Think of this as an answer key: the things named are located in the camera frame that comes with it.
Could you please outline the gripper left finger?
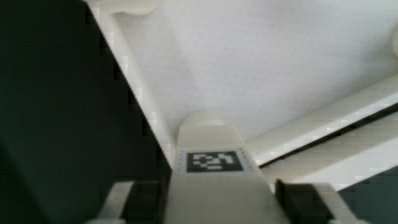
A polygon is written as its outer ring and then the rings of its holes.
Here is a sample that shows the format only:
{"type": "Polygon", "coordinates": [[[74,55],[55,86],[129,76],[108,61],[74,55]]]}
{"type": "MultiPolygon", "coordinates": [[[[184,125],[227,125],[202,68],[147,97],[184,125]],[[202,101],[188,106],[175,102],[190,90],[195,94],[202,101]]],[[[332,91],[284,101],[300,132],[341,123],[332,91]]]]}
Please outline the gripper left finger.
{"type": "Polygon", "coordinates": [[[156,181],[115,182],[97,215],[83,224],[154,224],[156,190],[156,181]]]}

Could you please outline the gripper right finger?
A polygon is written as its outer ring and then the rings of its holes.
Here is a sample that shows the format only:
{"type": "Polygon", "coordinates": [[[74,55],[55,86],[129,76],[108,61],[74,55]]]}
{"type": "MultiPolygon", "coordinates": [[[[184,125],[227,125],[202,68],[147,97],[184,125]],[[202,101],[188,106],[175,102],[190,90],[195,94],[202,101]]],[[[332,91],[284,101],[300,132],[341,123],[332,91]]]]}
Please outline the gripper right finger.
{"type": "Polygon", "coordinates": [[[277,180],[275,197],[291,224],[369,224],[353,215],[328,183],[277,180]]]}

